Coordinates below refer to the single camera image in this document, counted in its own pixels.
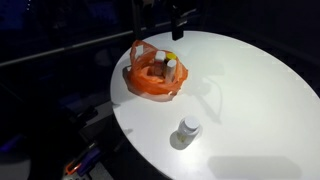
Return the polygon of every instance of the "dark background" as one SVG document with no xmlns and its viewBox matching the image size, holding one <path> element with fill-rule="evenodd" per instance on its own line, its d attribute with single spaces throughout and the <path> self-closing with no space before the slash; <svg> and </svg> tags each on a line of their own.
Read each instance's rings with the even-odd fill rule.
<svg viewBox="0 0 320 180">
<path fill-rule="evenodd" d="M 201 0 L 185 29 L 257 46 L 319 95 L 318 7 L 316 1 Z M 158 1 L 154 14 L 156 24 L 170 20 Z M 1 0 L 0 64 L 131 30 L 129 0 Z M 143 37 L 167 31 L 170 25 L 144 31 Z M 33 143 L 45 141 L 42 134 L 53 137 L 54 127 L 71 127 L 70 117 L 110 101 L 113 68 L 134 39 L 129 33 L 0 67 L 0 144 L 17 133 L 36 139 Z"/>
</svg>

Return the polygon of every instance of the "white round table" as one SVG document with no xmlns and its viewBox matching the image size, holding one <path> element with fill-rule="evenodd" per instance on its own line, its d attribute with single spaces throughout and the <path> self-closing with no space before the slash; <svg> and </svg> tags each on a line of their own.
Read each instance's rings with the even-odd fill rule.
<svg viewBox="0 0 320 180">
<path fill-rule="evenodd" d="M 116 65 L 111 98 L 130 143 L 172 179 L 320 179 L 320 101 L 292 69 L 242 41 L 186 31 L 145 39 L 174 52 L 189 70 L 168 102 L 127 89 Z M 180 120 L 193 115 L 201 131 L 187 147 L 175 141 Z"/>
</svg>

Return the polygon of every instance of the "white pill bottle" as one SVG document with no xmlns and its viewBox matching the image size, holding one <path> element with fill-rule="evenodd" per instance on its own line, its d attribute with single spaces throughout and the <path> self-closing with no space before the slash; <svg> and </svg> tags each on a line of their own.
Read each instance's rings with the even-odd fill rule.
<svg viewBox="0 0 320 180">
<path fill-rule="evenodd" d="M 179 124 L 177 136 L 179 141 L 190 144 L 199 133 L 200 124 L 194 116 L 183 118 Z"/>
</svg>

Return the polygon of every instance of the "small container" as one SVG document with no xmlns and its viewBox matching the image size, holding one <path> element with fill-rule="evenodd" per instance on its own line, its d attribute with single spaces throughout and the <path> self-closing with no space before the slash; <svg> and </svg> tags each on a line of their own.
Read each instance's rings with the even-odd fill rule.
<svg viewBox="0 0 320 180">
<path fill-rule="evenodd" d="M 179 141 L 190 144 L 199 133 L 199 121 L 193 116 L 183 118 L 179 124 L 177 136 Z"/>
<path fill-rule="evenodd" d="M 164 63 L 168 63 L 170 60 L 176 60 L 177 56 L 174 53 L 167 53 Z"/>
<path fill-rule="evenodd" d="M 164 60 L 166 53 L 164 51 L 157 51 L 154 58 L 154 75 L 161 76 L 164 68 Z"/>
<path fill-rule="evenodd" d="M 174 80 L 174 74 L 176 73 L 176 67 L 177 67 L 177 61 L 176 60 L 170 60 L 167 65 L 166 68 L 164 69 L 165 71 L 165 80 L 166 83 L 172 83 L 172 81 Z"/>
</svg>

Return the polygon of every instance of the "red object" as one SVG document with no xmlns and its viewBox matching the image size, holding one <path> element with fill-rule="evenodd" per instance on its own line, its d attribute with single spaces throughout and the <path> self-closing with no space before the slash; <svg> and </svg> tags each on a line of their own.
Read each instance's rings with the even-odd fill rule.
<svg viewBox="0 0 320 180">
<path fill-rule="evenodd" d="M 135 58 L 136 47 L 143 45 L 143 54 L 137 59 Z M 154 46 L 137 40 L 132 44 L 130 52 L 131 69 L 128 74 L 130 84 L 141 92 L 152 95 L 171 94 L 176 95 L 184 80 L 188 77 L 188 70 L 179 61 L 177 57 L 177 66 L 175 77 L 172 83 L 165 83 L 164 77 L 154 76 L 152 69 L 154 68 L 154 57 L 158 49 Z"/>
<path fill-rule="evenodd" d="M 70 164 L 68 164 L 67 166 L 66 166 L 66 173 L 68 174 L 68 175 L 71 175 L 71 174 L 73 174 L 74 172 L 76 172 L 78 169 L 79 169 L 79 167 L 81 166 L 81 163 L 79 163 L 78 165 L 75 165 L 74 166 L 74 161 L 72 161 Z"/>
</svg>

